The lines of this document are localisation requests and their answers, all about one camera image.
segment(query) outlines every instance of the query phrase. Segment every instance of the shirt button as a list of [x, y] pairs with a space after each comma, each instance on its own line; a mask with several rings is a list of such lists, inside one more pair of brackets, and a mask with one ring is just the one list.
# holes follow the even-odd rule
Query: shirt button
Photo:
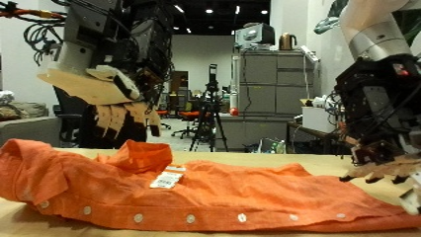
[[45, 208], [48, 208], [49, 206], [50, 206], [50, 202], [46, 201], [46, 200], [40, 203], [41, 209], [45, 209]]
[[85, 215], [88, 215], [88, 214], [92, 213], [92, 208], [90, 208], [90, 206], [86, 206], [86, 207], [82, 208], [82, 213], [84, 213]]
[[194, 222], [194, 220], [196, 220], [194, 215], [192, 215], [192, 214], [186, 215], [186, 218], [185, 218], [186, 223], [192, 224]]
[[337, 217], [341, 218], [341, 219], [343, 219], [343, 218], [346, 217], [346, 214], [338, 213], [338, 214], [337, 214]]
[[246, 215], [244, 213], [238, 214], [237, 218], [238, 218], [240, 222], [246, 222], [248, 221], [248, 217], [246, 217]]
[[289, 219], [293, 220], [293, 221], [297, 221], [298, 220], [298, 216], [294, 215], [294, 214], [290, 214], [289, 215]]
[[144, 220], [144, 216], [141, 214], [134, 215], [133, 217], [136, 223], [141, 223]]

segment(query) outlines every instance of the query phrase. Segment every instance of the floor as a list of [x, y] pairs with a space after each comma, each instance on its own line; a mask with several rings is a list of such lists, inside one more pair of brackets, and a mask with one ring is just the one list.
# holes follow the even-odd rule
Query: floor
[[[162, 118], [160, 121], [170, 125], [170, 129], [162, 126], [160, 130], [160, 133], [161, 133], [160, 137], [154, 137], [148, 134], [148, 142], [166, 143], [169, 144], [170, 150], [173, 151], [189, 151], [190, 144], [192, 144], [192, 136], [194, 134], [189, 133], [189, 136], [184, 136], [182, 139], [180, 139], [181, 133], [177, 133], [174, 136], [172, 136], [172, 133], [174, 131], [178, 131], [186, 128], [186, 122], [177, 118]], [[192, 151], [210, 152], [209, 143], [196, 141], [193, 144]]]

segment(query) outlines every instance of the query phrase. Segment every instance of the doorway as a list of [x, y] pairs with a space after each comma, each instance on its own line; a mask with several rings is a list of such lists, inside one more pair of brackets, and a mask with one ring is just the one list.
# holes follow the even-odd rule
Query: doorway
[[169, 110], [170, 114], [176, 114], [178, 99], [176, 96], [177, 90], [182, 88], [188, 90], [188, 71], [173, 71], [170, 74], [170, 84], [169, 84]]

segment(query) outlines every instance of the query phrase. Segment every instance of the computer monitor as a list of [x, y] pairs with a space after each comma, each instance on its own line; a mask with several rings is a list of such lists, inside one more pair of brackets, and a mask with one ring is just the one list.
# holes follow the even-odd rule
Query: computer monitor
[[236, 48], [248, 49], [253, 44], [274, 45], [274, 29], [265, 23], [236, 30]]

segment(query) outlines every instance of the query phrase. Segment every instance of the box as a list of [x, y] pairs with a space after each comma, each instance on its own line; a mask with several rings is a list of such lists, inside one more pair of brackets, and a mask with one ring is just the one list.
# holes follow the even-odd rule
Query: box
[[335, 118], [329, 115], [325, 109], [302, 107], [302, 126], [322, 132], [331, 132], [335, 129]]

